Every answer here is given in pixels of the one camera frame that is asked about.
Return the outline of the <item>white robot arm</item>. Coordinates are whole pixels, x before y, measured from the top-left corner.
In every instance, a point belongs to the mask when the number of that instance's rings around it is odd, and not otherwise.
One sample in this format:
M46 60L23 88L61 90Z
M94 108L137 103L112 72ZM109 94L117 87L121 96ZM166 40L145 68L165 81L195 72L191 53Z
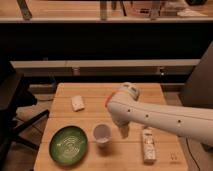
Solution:
M135 84L124 82L106 101L118 127L135 122L213 146L213 109L144 103L139 95Z

